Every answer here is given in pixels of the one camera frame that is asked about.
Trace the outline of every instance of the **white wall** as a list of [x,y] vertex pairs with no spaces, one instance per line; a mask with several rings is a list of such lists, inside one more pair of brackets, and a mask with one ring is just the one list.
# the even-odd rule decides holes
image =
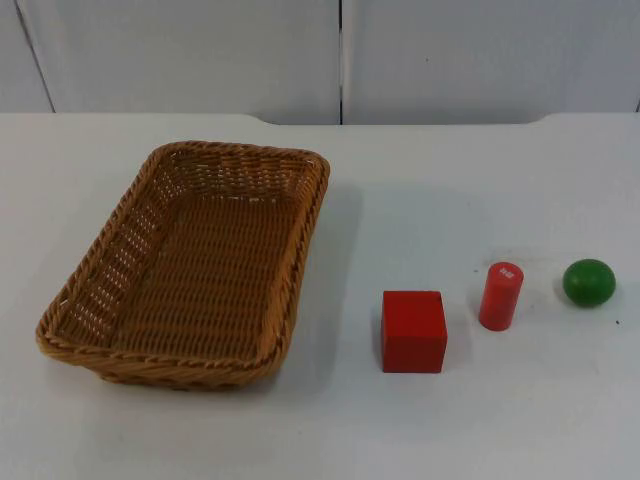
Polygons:
[[338,2],[20,0],[59,112],[337,123]]
[[50,110],[15,5],[0,0],[0,112]]
[[[18,0],[57,111],[275,123],[524,122],[633,111],[640,0]],[[48,111],[0,0],[0,111]]]
[[345,123],[522,122],[640,98],[640,0],[344,2]]

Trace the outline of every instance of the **green wooden ball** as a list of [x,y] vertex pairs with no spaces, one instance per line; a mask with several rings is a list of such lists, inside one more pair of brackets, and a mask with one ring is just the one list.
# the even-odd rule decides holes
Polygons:
[[576,305],[595,307],[611,298],[616,289],[616,277],[606,263],[587,258],[567,268],[562,287]]

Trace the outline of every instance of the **red wooden cylinder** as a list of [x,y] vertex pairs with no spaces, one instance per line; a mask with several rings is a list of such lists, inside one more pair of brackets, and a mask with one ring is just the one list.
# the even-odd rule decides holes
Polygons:
[[511,326],[523,280],[524,273],[512,263],[500,262],[489,268],[478,315],[482,325],[495,332]]

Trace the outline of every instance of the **red cube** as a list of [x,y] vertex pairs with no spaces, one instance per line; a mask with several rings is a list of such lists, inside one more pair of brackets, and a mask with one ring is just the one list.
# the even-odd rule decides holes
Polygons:
[[440,292],[384,292],[382,369],[439,373],[447,347]]

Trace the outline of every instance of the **wicker basket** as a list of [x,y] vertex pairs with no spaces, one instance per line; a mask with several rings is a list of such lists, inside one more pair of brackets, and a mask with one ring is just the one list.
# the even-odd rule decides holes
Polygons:
[[328,177],[303,150],[156,149],[44,313],[40,349],[108,381],[179,389],[274,372]]

